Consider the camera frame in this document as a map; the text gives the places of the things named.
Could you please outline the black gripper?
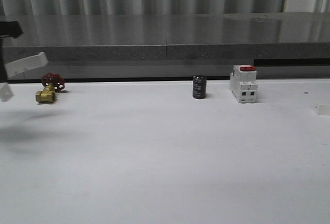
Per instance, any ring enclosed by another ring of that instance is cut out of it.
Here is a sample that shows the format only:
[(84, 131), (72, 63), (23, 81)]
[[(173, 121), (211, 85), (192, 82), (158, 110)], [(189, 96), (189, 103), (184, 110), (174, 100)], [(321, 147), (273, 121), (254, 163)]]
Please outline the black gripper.
[(1, 21), (0, 26), (0, 36), (1, 36), (1, 54), (0, 54), (0, 67), (1, 67), (1, 83), (7, 81), (8, 76), (5, 69), (4, 59), (3, 59), (3, 38), (11, 37), (18, 38), (23, 34), (22, 28), (18, 21)]

